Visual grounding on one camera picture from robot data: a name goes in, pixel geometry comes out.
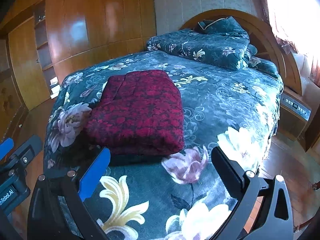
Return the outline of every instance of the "shelf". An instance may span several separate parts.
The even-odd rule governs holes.
[[[35,28],[40,24],[40,23],[42,23],[42,22],[45,22],[45,18],[43,18],[41,21],[39,21],[39,22],[36,22],[35,23]]]
[[[53,67],[53,64],[49,64],[49,65],[47,65],[47,66],[44,66],[44,67],[42,68],[42,71],[45,71],[45,70],[47,70],[47,69],[49,69],[49,68],[51,68],[51,67]]]
[[[37,47],[37,50],[40,49],[42,46],[48,44],[48,41],[45,41],[44,43],[40,44],[38,47]]]

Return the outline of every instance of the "wooden cabinet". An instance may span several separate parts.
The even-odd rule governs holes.
[[[20,93],[31,110],[50,98],[41,65],[37,62],[33,17],[9,33],[9,47]]]

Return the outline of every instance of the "pink curtain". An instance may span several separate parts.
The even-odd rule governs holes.
[[[320,87],[320,6],[315,0],[267,0],[269,23],[286,53],[313,58],[310,80]]]

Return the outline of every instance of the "red floral blanket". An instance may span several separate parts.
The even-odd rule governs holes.
[[[111,76],[84,131],[114,155],[177,153],[184,146],[180,92],[162,70]]]

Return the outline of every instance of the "arched headboard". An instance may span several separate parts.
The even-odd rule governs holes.
[[[281,75],[284,84],[292,88],[292,77],[287,80],[288,73],[290,76],[294,75],[293,86],[298,94],[301,94],[301,79],[298,67],[294,62],[285,64],[284,57],[281,53],[279,45],[272,33],[270,25],[262,21],[261,19],[248,14],[243,11],[233,9],[215,9],[200,13],[190,20],[188,20],[180,29],[194,28],[198,22],[203,20],[218,20],[220,18],[226,18],[232,16],[247,31],[250,37],[250,43],[258,49],[257,57],[272,61],[278,67],[279,74]]]

